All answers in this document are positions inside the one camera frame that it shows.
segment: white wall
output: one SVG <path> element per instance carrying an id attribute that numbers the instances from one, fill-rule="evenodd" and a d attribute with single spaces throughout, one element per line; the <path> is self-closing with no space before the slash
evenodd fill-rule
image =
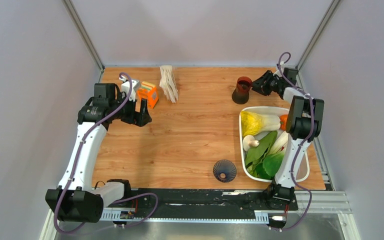
<path id="1" fill-rule="evenodd" d="M 0 0 L 0 239 L 38 239 L 99 71 L 61 1 Z"/>
<path id="2" fill-rule="evenodd" d="M 361 239 L 384 239 L 384 2 L 343 1 L 301 73 L 325 100 L 329 172 Z"/>
<path id="3" fill-rule="evenodd" d="M 74 0 L 106 65 L 298 63 L 331 0 Z"/>

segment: wooden tabletop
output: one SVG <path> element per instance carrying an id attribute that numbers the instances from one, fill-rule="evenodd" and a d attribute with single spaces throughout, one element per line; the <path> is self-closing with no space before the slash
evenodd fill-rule
<path id="1" fill-rule="evenodd" d="M 246 107 L 289 108 L 289 104 L 277 94 L 262 96 L 250 91 L 248 103 L 239 105 L 232 101 L 232 92 L 239 77 L 255 80 L 266 70 L 176 68 L 178 102 L 169 102 L 158 87 L 159 100 L 154 109 L 149 109 L 151 123 L 138 127 L 114 121 L 101 144 L 93 184 L 126 179 L 132 188 L 265 189 L 268 183 L 252 180 L 242 168 L 239 114 Z M 120 72 L 157 86 L 161 77 L 158 67 L 107 67 L 102 82 L 120 83 Z M 312 190 L 324 190 L 313 145 L 307 153 L 310 174 L 301 184 Z M 213 175 L 213 166 L 221 159 L 236 166 L 236 178 L 229 183 L 219 182 Z"/>

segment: mushroom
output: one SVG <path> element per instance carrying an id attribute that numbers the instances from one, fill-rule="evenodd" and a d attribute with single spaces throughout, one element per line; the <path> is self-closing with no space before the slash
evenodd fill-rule
<path id="1" fill-rule="evenodd" d="M 251 147 L 257 147 L 260 144 L 260 142 L 256 140 L 256 138 L 253 135 L 246 135 L 242 140 L 242 144 L 243 144 L 243 150 L 245 150 L 245 152 L 248 152 L 248 150 Z"/>

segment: white plastic container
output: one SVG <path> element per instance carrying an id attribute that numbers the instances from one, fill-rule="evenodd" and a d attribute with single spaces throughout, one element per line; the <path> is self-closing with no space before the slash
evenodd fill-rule
<path id="1" fill-rule="evenodd" d="M 289 109 L 282 108 L 282 107 L 276 107 L 276 106 L 251 106 L 251 107 L 246 107 L 242 109 L 242 111 L 247 111 L 251 113 L 256 113 L 256 114 L 267 114 L 267 115 L 277 115 L 277 116 L 282 116 L 285 114 L 288 114 Z M 277 130 L 277 137 L 279 137 L 282 134 L 283 130 Z M 260 132 L 259 134 L 255 135 L 255 138 L 262 139 L 265 135 L 267 135 L 268 132 Z M 242 143 L 242 122 L 241 122 L 241 114 L 239 114 L 239 140 L 240 140 L 240 149 L 242 150 L 240 152 L 240 155 L 242 157 L 242 167 L 243 170 L 245 171 L 245 174 L 260 182 L 267 182 L 271 183 L 271 180 L 266 180 L 266 179 L 261 179 L 258 177 L 254 177 L 251 174 L 248 173 L 247 168 L 245 167 L 245 151 L 244 151 L 244 145 Z M 296 181 L 297 182 L 302 182 L 305 179 L 307 179 L 310 175 L 310 164 L 309 164 L 309 157 L 307 155 L 307 152 L 305 152 L 304 157 L 302 158 L 301 165 L 299 166 L 298 173 L 296 175 Z"/>

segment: orange box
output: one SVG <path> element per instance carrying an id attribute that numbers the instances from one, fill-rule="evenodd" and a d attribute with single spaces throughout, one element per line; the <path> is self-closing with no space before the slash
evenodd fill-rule
<path id="1" fill-rule="evenodd" d="M 147 81 L 142 81 L 140 84 L 141 87 L 136 92 L 139 100 L 148 100 L 148 108 L 153 109 L 158 101 L 157 87 Z"/>

